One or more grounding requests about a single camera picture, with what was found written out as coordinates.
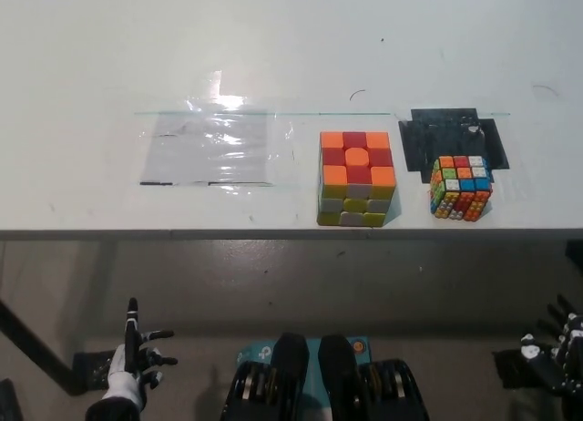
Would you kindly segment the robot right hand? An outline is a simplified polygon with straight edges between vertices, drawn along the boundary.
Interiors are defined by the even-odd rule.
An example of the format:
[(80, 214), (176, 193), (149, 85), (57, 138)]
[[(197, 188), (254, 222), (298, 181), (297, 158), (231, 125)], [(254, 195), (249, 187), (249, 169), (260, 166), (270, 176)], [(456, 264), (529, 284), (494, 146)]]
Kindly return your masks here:
[(520, 339), (520, 355), (542, 387), (561, 399), (566, 420), (582, 418), (582, 313), (562, 294), (547, 306), (554, 321), (537, 321), (537, 328), (555, 338), (539, 343), (533, 334)]

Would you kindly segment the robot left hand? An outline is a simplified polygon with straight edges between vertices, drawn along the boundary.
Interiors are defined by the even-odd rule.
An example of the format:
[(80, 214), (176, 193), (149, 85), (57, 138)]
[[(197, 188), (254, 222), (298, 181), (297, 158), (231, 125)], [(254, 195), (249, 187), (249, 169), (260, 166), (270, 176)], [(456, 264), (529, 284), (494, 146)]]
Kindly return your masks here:
[(147, 404), (147, 387), (157, 388), (163, 378), (159, 366), (175, 366), (178, 359), (165, 356), (148, 343), (169, 339), (170, 330), (141, 332), (139, 328), (138, 300), (131, 297), (124, 326), (124, 341), (116, 349), (107, 373), (107, 391), (102, 398), (109, 406), (126, 406), (131, 420), (138, 420)]

